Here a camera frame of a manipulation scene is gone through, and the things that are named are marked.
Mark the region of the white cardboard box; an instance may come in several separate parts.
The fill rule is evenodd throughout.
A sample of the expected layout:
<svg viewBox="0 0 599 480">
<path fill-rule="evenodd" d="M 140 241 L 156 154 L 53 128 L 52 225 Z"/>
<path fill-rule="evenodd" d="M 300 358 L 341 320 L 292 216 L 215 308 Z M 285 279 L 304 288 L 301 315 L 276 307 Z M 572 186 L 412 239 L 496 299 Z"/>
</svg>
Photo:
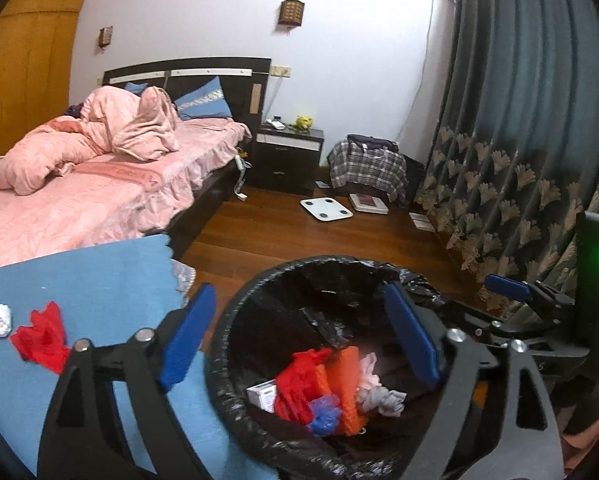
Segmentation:
<svg viewBox="0 0 599 480">
<path fill-rule="evenodd" d="M 268 413 L 273 413 L 276 400 L 275 380 L 267 380 L 267 382 L 260 382 L 258 385 L 248 387 L 246 389 L 246 396 L 248 402 L 255 405 L 256 408 Z"/>
</svg>

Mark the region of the red cloth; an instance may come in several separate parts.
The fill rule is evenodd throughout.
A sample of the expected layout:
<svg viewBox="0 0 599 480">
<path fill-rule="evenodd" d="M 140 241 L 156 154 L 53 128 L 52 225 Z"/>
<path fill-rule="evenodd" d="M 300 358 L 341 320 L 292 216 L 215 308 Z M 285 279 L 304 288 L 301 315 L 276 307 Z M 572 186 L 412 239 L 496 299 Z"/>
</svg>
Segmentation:
<svg viewBox="0 0 599 480">
<path fill-rule="evenodd" d="M 30 313 L 30 325 L 19 326 L 10 341 L 24 361 L 34 362 L 60 375 L 70 355 L 60 307 L 50 301 L 43 311 Z"/>
</svg>

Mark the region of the grey sock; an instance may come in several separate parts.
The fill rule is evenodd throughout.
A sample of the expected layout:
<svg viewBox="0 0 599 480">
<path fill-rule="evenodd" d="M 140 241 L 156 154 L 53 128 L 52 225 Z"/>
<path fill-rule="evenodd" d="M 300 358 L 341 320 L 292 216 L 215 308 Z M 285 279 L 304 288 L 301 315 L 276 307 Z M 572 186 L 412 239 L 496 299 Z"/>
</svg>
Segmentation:
<svg viewBox="0 0 599 480">
<path fill-rule="evenodd" d="M 390 418 L 399 418 L 403 414 L 406 400 L 405 392 L 389 390 L 383 386 L 360 388 L 356 393 L 356 403 L 362 413 L 377 412 Z"/>
</svg>

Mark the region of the pink sock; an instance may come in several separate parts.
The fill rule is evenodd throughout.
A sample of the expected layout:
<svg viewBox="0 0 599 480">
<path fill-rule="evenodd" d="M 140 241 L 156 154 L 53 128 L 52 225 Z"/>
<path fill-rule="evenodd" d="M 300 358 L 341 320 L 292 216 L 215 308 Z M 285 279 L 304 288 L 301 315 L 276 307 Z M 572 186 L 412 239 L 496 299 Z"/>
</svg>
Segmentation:
<svg viewBox="0 0 599 480">
<path fill-rule="evenodd" d="M 372 390 L 382 385 L 379 375 L 374 373 L 377 355 L 369 352 L 359 361 L 358 390 Z"/>
</svg>

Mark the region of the orange foam net in bin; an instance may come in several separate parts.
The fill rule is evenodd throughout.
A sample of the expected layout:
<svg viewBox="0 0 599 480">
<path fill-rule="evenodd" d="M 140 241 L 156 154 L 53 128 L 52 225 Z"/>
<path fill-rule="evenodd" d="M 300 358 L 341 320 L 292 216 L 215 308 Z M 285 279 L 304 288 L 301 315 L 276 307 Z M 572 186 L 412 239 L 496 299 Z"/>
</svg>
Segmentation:
<svg viewBox="0 0 599 480">
<path fill-rule="evenodd" d="M 359 350 L 349 346 L 334 352 L 324 364 L 316 366 L 317 385 L 321 396 L 336 394 L 343 414 L 336 434 L 354 437 L 365 428 L 368 419 L 356 403 L 359 378 Z"/>
</svg>

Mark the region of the blue plastic scrap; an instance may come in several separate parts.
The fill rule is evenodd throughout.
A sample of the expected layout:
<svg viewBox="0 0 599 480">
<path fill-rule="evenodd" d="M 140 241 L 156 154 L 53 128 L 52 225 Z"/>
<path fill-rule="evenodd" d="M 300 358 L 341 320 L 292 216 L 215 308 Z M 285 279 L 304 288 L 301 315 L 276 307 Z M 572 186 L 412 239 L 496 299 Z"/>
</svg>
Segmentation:
<svg viewBox="0 0 599 480">
<path fill-rule="evenodd" d="M 307 425 L 307 429 L 318 438 L 328 437 L 339 428 L 343 411 L 339 407 L 339 397 L 336 394 L 328 394 L 309 402 L 309 408 L 313 413 L 313 420 Z"/>
</svg>

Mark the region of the dark patterned curtain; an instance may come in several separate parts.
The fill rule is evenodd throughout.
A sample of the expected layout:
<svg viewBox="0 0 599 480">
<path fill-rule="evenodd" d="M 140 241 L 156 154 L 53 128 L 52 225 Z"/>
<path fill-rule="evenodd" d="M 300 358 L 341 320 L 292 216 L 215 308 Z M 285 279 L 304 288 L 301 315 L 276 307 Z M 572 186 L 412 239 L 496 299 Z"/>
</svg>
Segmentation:
<svg viewBox="0 0 599 480">
<path fill-rule="evenodd" d="M 485 308 L 488 275 L 576 285 L 575 226 L 599 211 L 599 2 L 457 0 L 417 195 Z"/>
</svg>

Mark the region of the white bathroom scale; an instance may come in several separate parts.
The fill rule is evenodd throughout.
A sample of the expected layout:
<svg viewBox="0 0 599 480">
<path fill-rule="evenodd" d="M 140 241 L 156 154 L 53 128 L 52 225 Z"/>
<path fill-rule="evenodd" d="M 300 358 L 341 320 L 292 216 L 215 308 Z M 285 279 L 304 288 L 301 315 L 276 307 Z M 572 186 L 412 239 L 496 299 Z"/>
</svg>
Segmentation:
<svg viewBox="0 0 599 480">
<path fill-rule="evenodd" d="M 331 197 L 301 200 L 301 207 L 320 222 L 332 222 L 351 218 L 354 214 Z"/>
</svg>

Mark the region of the bed with pink sheet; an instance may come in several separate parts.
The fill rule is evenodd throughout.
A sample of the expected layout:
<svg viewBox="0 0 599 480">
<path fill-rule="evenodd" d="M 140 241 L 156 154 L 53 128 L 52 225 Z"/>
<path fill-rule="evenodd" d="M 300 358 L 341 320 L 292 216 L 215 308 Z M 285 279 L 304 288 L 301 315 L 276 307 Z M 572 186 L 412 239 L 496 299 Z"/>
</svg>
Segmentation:
<svg viewBox="0 0 599 480">
<path fill-rule="evenodd" d="M 28 196 L 0 190 L 0 266 L 164 232 L 211 174 L 234 161 L 248 127 L 229 118 L 179 122 L 177 152 L 156 162 L 93 159 Z"/>
</svg>

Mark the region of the plaid bag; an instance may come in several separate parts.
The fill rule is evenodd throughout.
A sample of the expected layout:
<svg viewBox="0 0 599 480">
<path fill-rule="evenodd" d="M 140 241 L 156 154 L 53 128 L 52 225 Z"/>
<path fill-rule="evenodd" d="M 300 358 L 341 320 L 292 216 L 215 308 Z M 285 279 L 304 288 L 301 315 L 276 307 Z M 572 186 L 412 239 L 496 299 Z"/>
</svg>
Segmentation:
<svg viewBox="0 0 599 480">
<path fill-rule="evenodd" d="M 333 188 L 362 185 L 385 193 L 391 203 L 406 205 L 408 163 L 400 151 L 347 139 L 334 145 L 327 161 Z"/>
</svg>

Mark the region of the pink duvet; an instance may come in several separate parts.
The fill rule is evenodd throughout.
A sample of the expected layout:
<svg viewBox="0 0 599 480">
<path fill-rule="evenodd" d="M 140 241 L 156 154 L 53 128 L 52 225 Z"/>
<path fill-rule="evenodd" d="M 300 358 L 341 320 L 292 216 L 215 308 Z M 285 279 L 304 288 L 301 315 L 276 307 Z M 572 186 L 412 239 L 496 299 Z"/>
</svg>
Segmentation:
<svg viewBox="0 0 599 480">
<path fill-rule="evenodd" d="M 168 93 L 150 86 L 136 96 L 104 86 L 83 101 L 80 116 L 60 116 L 29 131 L 0 163 L 0 190 L 30 195 L 50 174 L 115 154 L 155 162 L 179 150 L 178 115 Z"/>
</svg>

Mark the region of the blue pillow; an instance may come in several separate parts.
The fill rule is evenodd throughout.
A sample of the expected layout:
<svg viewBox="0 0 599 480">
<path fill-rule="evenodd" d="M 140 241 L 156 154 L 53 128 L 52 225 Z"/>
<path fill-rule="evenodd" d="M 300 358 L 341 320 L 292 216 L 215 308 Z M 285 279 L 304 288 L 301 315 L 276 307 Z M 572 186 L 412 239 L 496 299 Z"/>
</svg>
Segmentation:
<svg viewBox="0 0 599 480">
<path fill-rule="evenodd" d="M 181 96 L 174 101 L 174 105 L 181 120 L 232 117 L 218 77 L 212 78 L 203 87 Z"/>
</svg>

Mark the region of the left wall lamp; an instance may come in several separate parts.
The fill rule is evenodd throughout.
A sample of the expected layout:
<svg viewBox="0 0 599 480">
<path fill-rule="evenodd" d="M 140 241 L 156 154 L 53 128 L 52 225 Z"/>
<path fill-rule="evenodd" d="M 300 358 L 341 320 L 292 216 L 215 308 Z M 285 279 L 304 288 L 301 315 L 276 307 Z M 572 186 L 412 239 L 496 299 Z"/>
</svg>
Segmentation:
<svg viewBox="0 0 599 480">
<path fill-rule="evenodd" d="M 113 26 L 106 26 L 98 31 L 98 47 L 106 49 L 112 43 Z"/>
</svg>

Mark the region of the wall lamp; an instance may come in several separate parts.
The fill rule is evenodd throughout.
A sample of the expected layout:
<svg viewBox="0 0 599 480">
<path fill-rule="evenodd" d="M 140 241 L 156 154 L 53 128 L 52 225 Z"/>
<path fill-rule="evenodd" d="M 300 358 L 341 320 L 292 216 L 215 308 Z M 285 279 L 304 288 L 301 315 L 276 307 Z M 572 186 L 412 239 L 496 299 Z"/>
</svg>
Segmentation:
<svg viewBox="0 0 599 480">
<path fill-rule="evenodd" d="M 303 24 L 305 3 L 301 0 L 284 0 L 278 11 L 278 24 L 286 27 L 299 27 Z"/>
<path fill-rule="evenodd" d="M 113 26 L 106 26 L 98 31 L 98 47 L 106 49 L 112 43 Z"/>
</svg>

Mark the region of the right wall lamp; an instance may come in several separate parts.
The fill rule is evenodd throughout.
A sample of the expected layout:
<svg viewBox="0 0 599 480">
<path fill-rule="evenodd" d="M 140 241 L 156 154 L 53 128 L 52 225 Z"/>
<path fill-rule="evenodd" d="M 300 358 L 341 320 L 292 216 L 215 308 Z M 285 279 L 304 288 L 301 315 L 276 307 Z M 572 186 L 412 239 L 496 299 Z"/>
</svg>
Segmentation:
<svg viewBox="0 0 599 480">
<path fill-rule="evenodd" d="M 301 0 L 284 0 L 278 11 L 278 24 L 286 27 L 299 27 L 303 24 L 305 3 Z"/>
</svg>

